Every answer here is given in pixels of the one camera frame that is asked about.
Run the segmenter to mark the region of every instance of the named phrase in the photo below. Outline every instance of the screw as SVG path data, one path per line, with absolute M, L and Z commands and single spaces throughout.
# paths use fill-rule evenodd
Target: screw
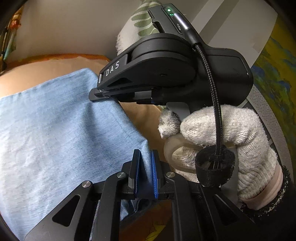
M 172 178 L 172 177 L 175 177 L 175 173 L 174 172 L 167 172 L 167 177 L 170 177 L 170 178 Z
M 82 183 L 82 186 L 83 186 L 84 188 L 88 188 L 90 185 L 91 185 L 91 182 L 90 182 L 90 181 L 84 181 L 84 182 Z
M 123 178 L 123 177 L 126 176 L 126 173 L 125 173 L 125 172 L 119 172 L 119 173 L 116 174 L 116 176 L 117 176 L 118 178 Z

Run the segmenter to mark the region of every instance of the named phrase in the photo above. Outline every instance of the black velcro strap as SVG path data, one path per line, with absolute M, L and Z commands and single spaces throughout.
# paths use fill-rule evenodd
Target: black velcro strap
M 221 156 L 215 155 L 215 145 L 200 150 L 195 158 L 196 175 L 204 187 L 219 187 L 232 176 L 235 155 L 222 146 Z

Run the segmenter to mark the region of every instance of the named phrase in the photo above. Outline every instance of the gloved hand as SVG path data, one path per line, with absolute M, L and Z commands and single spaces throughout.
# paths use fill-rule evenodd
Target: gloved hand
M 257 196 L 270 182 L 275 173 L 277 156 L 269 147 L 260 119 L 254 111 L 222 105 L 221 112 L 223 142 L 237 146 L 238 197 L 247 200 Z M 216 144 L 213 107 L 192 113 L 181 124 L 175 113 L 164 109 L 158 129 L 162 138 L 181 132 L 185 139 L 196 145 Z M 180 148 L 175 153 L 180 161 L 192 163 L 196 155 L 196 151 L 190 148 Z

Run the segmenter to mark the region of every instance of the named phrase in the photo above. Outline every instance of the blue cloth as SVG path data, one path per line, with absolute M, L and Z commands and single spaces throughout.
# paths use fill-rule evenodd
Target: blue cloth
M 20 240 L 82 181 L 121 170 L 134 149 L 153 191 L 147 140 L 115 100 L 93 103 L 89 69 L 0 100 L 0 213 Z M 123 202 L 121 218 L 137 208 Z

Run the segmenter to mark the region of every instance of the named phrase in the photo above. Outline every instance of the yellow and blue painting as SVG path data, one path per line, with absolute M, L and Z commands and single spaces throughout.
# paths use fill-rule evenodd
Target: yellow and blue painting
M 251 70 L 281 126 L 296 173 L 296 42 L 280 17 Z

